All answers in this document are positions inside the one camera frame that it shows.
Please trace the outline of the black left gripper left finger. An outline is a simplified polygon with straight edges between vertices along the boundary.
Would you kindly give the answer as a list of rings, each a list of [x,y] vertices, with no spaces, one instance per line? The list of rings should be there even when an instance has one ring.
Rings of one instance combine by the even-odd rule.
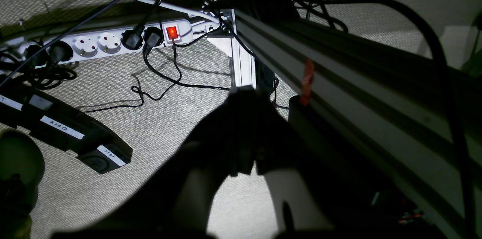
[[[54,239],[206,238],[216,192],[227,176],[253,167],[256,91],[232,89],[179,149],[122,206],[99,222]]]

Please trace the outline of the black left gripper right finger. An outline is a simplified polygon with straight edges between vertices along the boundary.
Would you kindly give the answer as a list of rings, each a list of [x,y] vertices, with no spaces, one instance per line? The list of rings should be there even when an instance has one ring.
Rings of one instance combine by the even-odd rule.
[[[263,124],[269,141],[257,160],[275,206],[278,239],[443,239],[373,165],[300,97],[288,120]]]

